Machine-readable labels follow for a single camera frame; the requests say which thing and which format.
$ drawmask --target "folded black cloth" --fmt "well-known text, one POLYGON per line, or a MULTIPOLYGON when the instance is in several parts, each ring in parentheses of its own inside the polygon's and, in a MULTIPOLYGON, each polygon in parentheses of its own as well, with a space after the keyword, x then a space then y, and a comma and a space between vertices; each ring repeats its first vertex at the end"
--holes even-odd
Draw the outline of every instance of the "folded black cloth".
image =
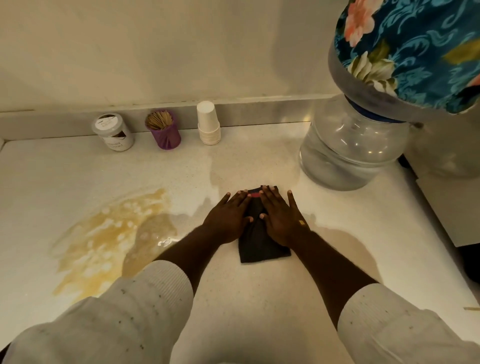
POLYGON ((260 218, 260 214, 267 213, 260 199, 261 189, 260 187, 249 191, 252 194, 252 200, 245 211, 245 216, 252 216, 253 222, 247 225, 239 238, 242 263, 255 263, 292 255, 289 248, 277 244, 267 234, 265 222, 260 218))

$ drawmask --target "yellow spill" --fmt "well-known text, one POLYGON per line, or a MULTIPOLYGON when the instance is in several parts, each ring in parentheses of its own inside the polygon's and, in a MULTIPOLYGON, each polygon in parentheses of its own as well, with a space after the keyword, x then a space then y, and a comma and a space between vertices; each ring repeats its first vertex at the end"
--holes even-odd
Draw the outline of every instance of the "yellow spill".
POLYGON ((164 249, 158 242, 177 234, 167 207, 165 190, 159 189, 106 205, 68 229, 55 243, 68 248, 58 268, 66 274, 53 293, 76 294, 76 302, 100 295, 122 274, 142 270, 164 249))

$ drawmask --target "white countertop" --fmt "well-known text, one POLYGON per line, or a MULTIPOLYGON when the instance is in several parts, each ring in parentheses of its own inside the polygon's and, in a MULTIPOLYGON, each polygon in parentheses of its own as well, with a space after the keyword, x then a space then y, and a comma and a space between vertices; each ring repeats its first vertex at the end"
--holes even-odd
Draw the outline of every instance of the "white countertop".
MULTIPOLYGON (((162 212, 169 236, 181 237, 227 191, 261 184, 276 184, 283 194, 291 189, 313 230, 387 287, 436 311, 461 338, 480 343, 480 312, 464 310, 479 303, 411 177, 395 164, 357 191, 318 186, 297 160, 308 126, 222 128, 216 146, 184 130, 181 145, 169 152, 149 133, 136 134, 134 146, 121 153, 96 136, 7 143, 0 152, 0 346, 72 304, 79 292, 53 293, 65 277, 84 292, 98 285, 89 281, 91 272, 80 272, 82 282, 69 268, 58 272, 72 248, 72 240, 59 241, 69 227, 122 199, 164 189, 152 214, 162 212)), ((127 248, 134 243, 131 225, 122 235, 127 248)), ((105 267, 100 291, 121 271, 125 253, 112 249, 108 254, 120 256, 120 265, 105 267)), ((73 253, 86 259, 83 250, 73 253)), ((300 261, 241 265, 236 242, 222 246, 206 269, 172 363, 193 357, 199 363, 351 362, 300 261)))

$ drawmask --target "stack of paper cups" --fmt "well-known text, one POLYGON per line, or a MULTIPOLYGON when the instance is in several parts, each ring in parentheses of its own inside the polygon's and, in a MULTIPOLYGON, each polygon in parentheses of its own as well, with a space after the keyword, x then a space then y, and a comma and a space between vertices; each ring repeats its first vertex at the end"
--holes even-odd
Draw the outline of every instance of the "stack of paper cups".
POLYGON ((220 123, 216 116, 215 105, 210 101, 202 101, 197 105, 198 133, 205 144, 212 146, 220 141, 220 123))

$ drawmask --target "white wall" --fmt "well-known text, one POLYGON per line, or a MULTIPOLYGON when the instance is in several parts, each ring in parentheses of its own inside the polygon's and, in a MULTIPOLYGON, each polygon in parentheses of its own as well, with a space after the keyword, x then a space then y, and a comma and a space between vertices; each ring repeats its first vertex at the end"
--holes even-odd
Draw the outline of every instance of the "white wall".
POLYGON ((15 0, 0 111, 329 94, 347 0, 15 0))

